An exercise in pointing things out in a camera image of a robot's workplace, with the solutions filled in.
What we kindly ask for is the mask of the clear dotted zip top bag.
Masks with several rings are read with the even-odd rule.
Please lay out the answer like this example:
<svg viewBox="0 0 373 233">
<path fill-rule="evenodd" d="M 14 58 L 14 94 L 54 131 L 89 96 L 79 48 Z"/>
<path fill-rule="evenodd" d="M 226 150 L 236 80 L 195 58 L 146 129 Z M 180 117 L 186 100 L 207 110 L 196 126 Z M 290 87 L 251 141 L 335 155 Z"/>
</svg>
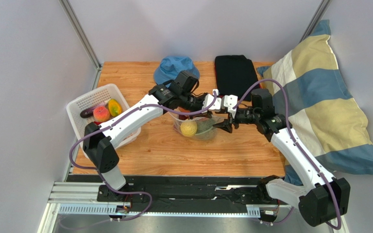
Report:
<svg viewBox="0 0 373 233">
<path fill-rule="evenodd" d="M 217 135 L 217 128 L 213 125 L 221 123 L 224 118 L 220 116 L 196 117 L 170 113 L 173 120 L 174 130 L 183 137 L 208 141 L 212 140 Z"/>
</svg>

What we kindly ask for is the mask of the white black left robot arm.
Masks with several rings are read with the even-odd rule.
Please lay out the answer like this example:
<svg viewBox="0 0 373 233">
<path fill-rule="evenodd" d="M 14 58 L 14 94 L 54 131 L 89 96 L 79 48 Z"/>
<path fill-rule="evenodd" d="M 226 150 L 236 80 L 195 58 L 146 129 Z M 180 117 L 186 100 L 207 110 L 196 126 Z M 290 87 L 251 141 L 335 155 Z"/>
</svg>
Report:
<svg viewBox="0 0 373 233">
<path fill-rule="evenodd" d="M 116 148 L 130 134 L 167 112 L 175 113 L 178 107 L 187 110 L 186 116 L 197 116 L 217 106 L 217 89 L 198 97 L 193 95 L 198 83 L 192 73 L 181 71 L 175 80 L 154 86 L 137 104 L 117 117 L 85 127 L 81 139 L 83 151 L 109 189 L 119 191 L 126 185 Z"/>
</svg>

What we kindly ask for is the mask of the yellow toy lemon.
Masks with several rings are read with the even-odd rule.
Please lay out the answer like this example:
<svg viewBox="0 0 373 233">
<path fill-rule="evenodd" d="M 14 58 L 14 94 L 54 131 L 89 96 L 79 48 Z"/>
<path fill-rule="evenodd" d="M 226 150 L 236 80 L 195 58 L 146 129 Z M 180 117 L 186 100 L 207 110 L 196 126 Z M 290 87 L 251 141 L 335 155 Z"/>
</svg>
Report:
<svg viewBox="0 0 373 233">
<path fill-rule="evenodd" d="M 193 137 L 197 132 L 196 121 L 184 121 L 180 125 L 181 134 L 185 137 Z"/>
</svg>

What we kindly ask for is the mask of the green netted toy melon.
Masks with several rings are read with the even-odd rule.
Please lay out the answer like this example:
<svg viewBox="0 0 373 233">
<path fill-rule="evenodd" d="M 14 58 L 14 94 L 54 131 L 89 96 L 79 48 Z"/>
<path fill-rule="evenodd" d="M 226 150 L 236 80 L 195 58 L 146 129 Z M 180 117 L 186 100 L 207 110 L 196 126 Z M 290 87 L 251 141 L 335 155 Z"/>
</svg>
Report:
<svg viewBox="0 0 373 233">
<path fill-rule="evenodd" d="M 213 118 L 205 118 L 197 121 L 197 132 L 196 135 L 204 133 L 213 128 L 213 125 L 217 123 L 217 120 Z"/>
</svg>

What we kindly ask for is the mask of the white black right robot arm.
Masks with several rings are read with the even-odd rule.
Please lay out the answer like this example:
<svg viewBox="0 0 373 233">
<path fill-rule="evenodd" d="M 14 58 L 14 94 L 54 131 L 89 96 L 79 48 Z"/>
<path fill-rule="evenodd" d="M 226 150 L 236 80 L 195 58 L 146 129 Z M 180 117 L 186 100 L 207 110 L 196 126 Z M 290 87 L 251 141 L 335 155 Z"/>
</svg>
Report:
<svg viewBox="0 0 373 233">
<path fill-rule="evenodd" d="M 302 185 L 285 182 L 271 175 L 260 180 L 257 197 L 264 202 L 283 201 L 298 209 L 307 224 L 316 227 L 347 213 L 350 184 L 337 179 L 307 150 L 283 114 L 277 114 L 272 96 L 266 89 L 251 91 L 251 106 L 237 107 L 236 96 L 208 97 L 206 107 L 228 118 L 216 128 L 232 133 L 240 124 L 254 124 L 286 158 Z"/>
</svg>

